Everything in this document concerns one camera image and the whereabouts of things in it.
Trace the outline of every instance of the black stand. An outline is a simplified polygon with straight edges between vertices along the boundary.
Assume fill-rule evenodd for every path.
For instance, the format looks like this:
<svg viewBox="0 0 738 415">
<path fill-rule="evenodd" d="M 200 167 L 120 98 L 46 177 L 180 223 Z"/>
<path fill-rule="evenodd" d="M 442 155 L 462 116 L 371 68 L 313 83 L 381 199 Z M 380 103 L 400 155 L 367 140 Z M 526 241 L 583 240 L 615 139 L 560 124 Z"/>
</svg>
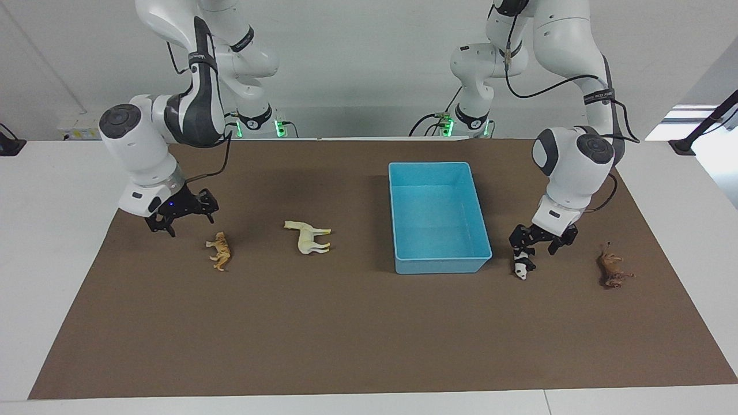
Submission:
<svg viewBox="0 0 738 415">
<path fill-rule="evenodd" d="M 738 103 L 738 89 L 728 97 L 725 102 L 721 103 L 715 111 L 710 114 L 692 133 L 682 140 L 670 140 L 669 145 L 674 149 L 676 154 L 680 156 L 694 156 L 692 151 L 692 144 L 697 141 L 698 138 L 702 137 L 708 128 L 720 120 L 726 112 L 730 111 Z"/>
<path fill-rule="evenodd" d="M 0 131 L 0 156 L 17 156 L 26 145 L 26 140 L 11 140 Z"/>
</svg>

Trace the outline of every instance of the black strap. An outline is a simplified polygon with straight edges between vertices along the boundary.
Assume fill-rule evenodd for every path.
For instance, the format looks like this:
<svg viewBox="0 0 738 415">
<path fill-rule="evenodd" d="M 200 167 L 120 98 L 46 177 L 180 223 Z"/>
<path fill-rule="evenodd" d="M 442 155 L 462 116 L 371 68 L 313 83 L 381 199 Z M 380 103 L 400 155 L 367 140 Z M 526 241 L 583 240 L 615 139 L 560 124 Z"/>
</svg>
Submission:
<svg viewBox="0 0 738 415">
<path fill-rule="evenodd" d="M 602 89 L 584 96 L 584 104 L 598 103 L 600 101 L 609 101 L 615 99 L 615 91 L 612 88 Z"/>
<path fill-rule="evenodd" d="M 231 46 L 231 50 L 233 52 L 239 53 L 240 51 L 246 49 L 246 47 L 249 46 L 253 40 L 254 40 L 254 28 L 249 26 L 249 32 L 244 36 L 243 39 L 236 42 L 235 45 Z"/>
<path fill-rule="evenodd" d="M 262 115 L 259 115 L 257 117 L 249 118 L 245 117 L 241 114 L 238 115 L 238 119 L 241 120 L 242 123 L 248 128 L 249 130 L 256 131 L 261 128 L 261 126 L 269 120 L 269 118 L 272 117 L 272 106 L 270 105 L 269 108 L 266 109 L 266 112 L 264 112 Z"/>
<path fill-rule="evenodd" d="M 467 127 L 469 127 L 470 130 L 478 130 L 479 128 L 482 128 L 484 123 L 487 121 L 487 117 L 489 117 L 489 111 L 487 111 L 486 114 L 479 118 L 470 117 L 469 115 L 464 114 L 461 111 L 461 104 L 456 106 L 456 117 L 464 124 L 466 124 Z"/>
<path fill-rule="evenodd" d="M 218 73 L 218 64 L 215 62 L 214 57 L 210 55 L 205 55 L 204 53 L 200 52 L 192 52 L 188 55 L 188 58 L 188 63 L 190 64 L 190 67 L 196 64 L 206 64 L 209 67 L 213 68 L 216 74 Z"/>
</svg>

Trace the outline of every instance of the toy tiger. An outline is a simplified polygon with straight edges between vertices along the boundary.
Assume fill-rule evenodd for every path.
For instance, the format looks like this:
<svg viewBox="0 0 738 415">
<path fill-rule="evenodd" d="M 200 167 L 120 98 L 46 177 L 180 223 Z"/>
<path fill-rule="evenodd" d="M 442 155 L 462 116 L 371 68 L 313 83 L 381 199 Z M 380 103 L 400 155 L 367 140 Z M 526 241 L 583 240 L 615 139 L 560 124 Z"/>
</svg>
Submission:
<svg viewBox="0 0 738 415">
<path fill-rule="evenodd" d="M 225 271 L 223 269 L 223 266 L 230 260 L 230 248 L 228 247 L 228 242 L 226 241 L 226 235 L 225 233 L 218 232 L 215 234 L 215 242 L 205 242 L 205 247 L 210 248 L 214 247 L 218 250 L 218 254 L 215 256 L 211 256 L 211 261 L 217 261 L 218 263 L 213 265 L 213 268 L 215 268 L 218 271 Z"/>
</svg>

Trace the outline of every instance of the white table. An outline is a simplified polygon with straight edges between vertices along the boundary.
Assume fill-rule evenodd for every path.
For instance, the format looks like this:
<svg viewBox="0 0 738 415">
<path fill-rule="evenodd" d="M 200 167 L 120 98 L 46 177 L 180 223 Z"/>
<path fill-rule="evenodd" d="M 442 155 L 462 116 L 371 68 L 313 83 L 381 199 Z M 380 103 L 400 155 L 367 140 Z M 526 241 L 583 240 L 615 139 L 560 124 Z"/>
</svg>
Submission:
<svg viewBox="0 0 738 415">
<path fill-rule="evenodd" d="M 618 169 L 738 368 L 738 210 L 694 157 L 666 143 L 629 145 Z M 101 142 L 31 142 L 0 159 L 0 414 L 738 414 L 738 385 L 26 401 L 125 181 Z"/>
</svg>

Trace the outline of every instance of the electrical outlet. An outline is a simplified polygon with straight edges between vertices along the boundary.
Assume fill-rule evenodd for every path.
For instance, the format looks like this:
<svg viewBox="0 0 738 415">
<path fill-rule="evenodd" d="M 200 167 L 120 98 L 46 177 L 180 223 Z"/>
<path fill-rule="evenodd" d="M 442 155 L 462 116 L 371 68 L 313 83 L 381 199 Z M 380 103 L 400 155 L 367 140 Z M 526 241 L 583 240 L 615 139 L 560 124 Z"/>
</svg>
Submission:
<svg viewBox="0 0 738 415">
<path fill-rule="evenodd" d="M 99 118 L 84 118 L 77 121 L 75 131 L 80 135 L 80 140 L 99 140 L 100 130 L 98 128 Z"/>
<path fill-rule="evenodd" d="M 77 120 L 62 120 L 56 129 L 59 131 L 62 140 L 71 140 L 74 138 L 75 125 Z"/>
<path fill-rule="evenodd" d="M 100 130 L 97 120 L 90 117 L 79 120 L 65 119 L 59 122 L 57 130 L 62 140 L 99 140 Z"/>
</svg>

